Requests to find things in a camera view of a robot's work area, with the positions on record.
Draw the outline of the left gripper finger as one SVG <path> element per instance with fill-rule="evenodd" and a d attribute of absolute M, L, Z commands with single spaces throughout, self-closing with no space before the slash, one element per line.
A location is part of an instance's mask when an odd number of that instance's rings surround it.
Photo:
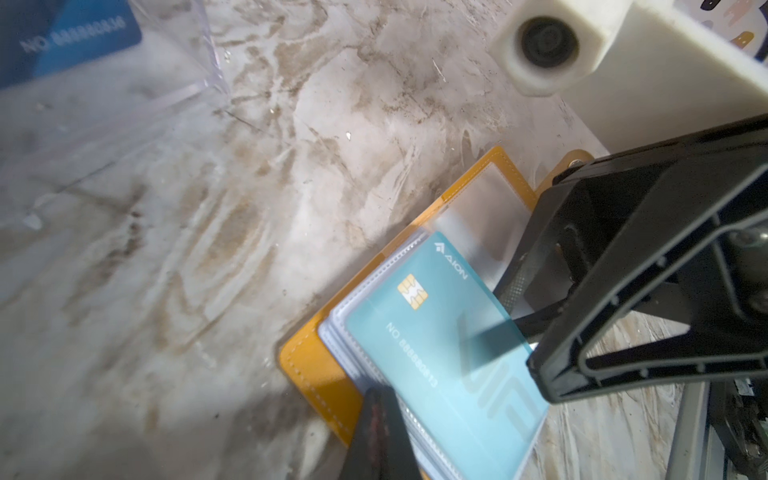
<path fill-rule="evenodd" d="M 395 391 L 368 389 L 339 479 L 421 478 Z"/>

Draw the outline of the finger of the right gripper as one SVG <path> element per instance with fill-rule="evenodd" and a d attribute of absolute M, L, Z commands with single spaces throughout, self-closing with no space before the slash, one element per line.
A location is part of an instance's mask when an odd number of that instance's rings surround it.
<path fill-rule="evenodd" d="M 572 167 L 539 197 L 495 288 L 507 309 L 553 252 L 567 295 L 516 320 L 552 403 L 767 374 L 767 118 Z"/>

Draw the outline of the teal card from holder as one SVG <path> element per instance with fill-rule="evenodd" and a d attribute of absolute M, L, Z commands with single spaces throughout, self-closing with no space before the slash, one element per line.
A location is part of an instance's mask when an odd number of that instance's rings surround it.
<path fill-rule="evenodd" d="M 397 394 L 429 476 L 521 475 L 548 410 L 525 370 L 531 347 L 443 234 L 406 247 L 341 323 Z"/>

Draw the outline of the yellow leather card holder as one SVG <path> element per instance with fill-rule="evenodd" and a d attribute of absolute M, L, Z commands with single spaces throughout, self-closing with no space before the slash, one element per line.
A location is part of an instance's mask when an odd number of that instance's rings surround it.
<path fill-rule="evenodd" d="M 284 344 L 342 478 L 521 476 L 549 409 L 526 362 L 572 285 L 554 255 L 502 302 L 537 198 L 492 148 Z"/>

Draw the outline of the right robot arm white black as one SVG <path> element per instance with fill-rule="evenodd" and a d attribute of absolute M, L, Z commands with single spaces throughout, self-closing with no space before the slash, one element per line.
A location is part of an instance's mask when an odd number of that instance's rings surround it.
<path fill-rule="evenodd" d="M 495 288 L 512 310 L 553 253 L 566 296 L 515 320 L 552 403 L 683 383 L 672 478 L 767 475 L 767 118 L 576 162 Z"/>

